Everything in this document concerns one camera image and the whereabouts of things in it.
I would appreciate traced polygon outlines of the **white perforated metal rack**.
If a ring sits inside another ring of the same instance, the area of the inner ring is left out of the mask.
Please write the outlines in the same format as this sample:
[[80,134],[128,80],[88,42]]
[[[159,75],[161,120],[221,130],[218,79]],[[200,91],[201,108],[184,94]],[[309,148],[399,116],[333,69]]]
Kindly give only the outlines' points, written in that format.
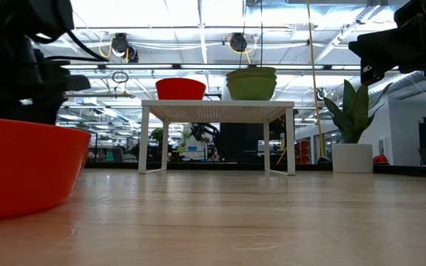
[[159,171],[167,170],[167,140],[170,123],[261,123],[264,137],[264,170],[273,172],[270,163],[269,124],[285,116],[287,126],[287,170],[284,175],[296,173],[294,155],[294,102],[264,100],[143,100],[141,102],[141,135],[139,139],[138,173],[153,174],[147,166],[149,145],[149,116],[153,114],[163,123],[163,148]]

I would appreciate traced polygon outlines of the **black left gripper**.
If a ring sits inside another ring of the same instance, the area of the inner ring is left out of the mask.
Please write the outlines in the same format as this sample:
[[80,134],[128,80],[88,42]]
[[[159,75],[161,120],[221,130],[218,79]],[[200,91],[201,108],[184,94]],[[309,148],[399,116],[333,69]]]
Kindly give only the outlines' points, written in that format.
[[[73,75],[66,68],[72,58],[46,57],[33,46],[55,41],[46,36],[0,36],[0,97],[62,95],[91,87],[86,76]],[[63,96],[53,96],[33,99],[24,107],[20,100],[0,98],[0,118],[55,124],[63,102]]]

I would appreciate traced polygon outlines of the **red plastic bowl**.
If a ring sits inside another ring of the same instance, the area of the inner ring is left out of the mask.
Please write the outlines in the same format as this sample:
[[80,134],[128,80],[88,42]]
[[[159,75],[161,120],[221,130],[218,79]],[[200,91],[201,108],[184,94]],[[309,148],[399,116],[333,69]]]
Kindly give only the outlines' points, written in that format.
[[0,219],[63,203],[84,167],[91,135],[0,119]]
[[206,85],[189,78],[164,78],[155,84],[159,100],[202,100]]

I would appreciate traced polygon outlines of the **long linear ceiling light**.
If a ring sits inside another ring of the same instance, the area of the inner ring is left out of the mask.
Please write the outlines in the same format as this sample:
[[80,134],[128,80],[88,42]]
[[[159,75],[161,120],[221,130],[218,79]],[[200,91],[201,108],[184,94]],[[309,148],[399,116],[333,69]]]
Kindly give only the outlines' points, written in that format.
[[66,69],[199,69],[199,70],[236,70],[247,68],[271,67],[276,70],[312,70],[312,65],[299,64],[73,64]]

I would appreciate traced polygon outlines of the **green background plant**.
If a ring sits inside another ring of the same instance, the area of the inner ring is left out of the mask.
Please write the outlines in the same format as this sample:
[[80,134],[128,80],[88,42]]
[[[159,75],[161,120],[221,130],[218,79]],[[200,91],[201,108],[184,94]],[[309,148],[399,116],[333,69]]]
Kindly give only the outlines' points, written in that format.
[[161,128],[154,129],[151,134],[150,138],[158,143],[159,146],[163,145],[163,130]]

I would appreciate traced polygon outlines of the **potted snake plant white pot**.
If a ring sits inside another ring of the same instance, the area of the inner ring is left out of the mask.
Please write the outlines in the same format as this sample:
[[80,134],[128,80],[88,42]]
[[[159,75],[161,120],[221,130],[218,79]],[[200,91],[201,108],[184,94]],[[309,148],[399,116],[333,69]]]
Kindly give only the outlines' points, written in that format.
[[385,87],[370,99],[366,85],[355,88],[351,82],[343,81],[342,103],[325,98],[325,106],[334,125],[338,128],[342,142],[331,146],[331,162],[335,173],[371,174],[373,159],[380,140],[391,136],[391,116],[388,99],[382,96]]

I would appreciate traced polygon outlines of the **dark green cabinet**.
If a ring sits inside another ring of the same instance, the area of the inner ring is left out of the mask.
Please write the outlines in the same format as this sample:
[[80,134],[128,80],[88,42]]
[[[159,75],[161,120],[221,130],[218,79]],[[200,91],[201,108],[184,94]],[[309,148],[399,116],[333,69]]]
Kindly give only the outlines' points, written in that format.
[[229,162],[256,163],[258,143],[263,140],[261,123],[221,123],[218,151]]

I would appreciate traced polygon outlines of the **red storage rack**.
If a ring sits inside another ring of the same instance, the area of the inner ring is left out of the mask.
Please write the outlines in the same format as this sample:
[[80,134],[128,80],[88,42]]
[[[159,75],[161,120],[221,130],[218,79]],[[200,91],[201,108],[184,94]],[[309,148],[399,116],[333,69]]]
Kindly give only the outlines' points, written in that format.
[[309,141],[299,141],[295,144],[295,162],[298,165],[307,165],[311,163]]

